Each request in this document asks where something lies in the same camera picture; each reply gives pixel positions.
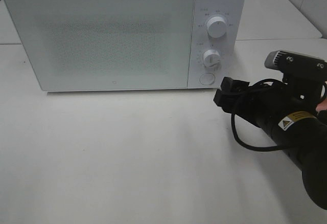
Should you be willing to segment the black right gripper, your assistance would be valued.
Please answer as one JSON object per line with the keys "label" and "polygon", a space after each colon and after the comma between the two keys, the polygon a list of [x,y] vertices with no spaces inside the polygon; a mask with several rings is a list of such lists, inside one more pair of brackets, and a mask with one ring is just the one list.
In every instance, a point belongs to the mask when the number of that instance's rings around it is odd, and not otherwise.
{"label": "black right gripper", "polygon": [[316,106],[324,98],[324,80],[284,74],[283,80],[264,79],[250,82],[224,77],[214,103],[231,113],[232,131],[236,132],[235,116],[239,116],[265,132],[290,131],[307,120],[318,120]]}

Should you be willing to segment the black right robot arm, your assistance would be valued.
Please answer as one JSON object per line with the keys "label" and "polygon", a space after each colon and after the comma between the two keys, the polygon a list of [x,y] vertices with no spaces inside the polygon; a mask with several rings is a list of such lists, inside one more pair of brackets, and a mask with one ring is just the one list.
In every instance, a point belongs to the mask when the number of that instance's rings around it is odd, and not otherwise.
{"label": "black right robot arm", "polygon": [[[257,152],[283,151],[301,170],[309,198],[326,209],[326,122],[316,106],[320,96],[307,101],[305,89],[276,79],[249,82],[224,77],[214,103],[230,114],[235,141]],[[275,143],[261,147],[247,144],[238,135],[235,118],[260,128]]]}

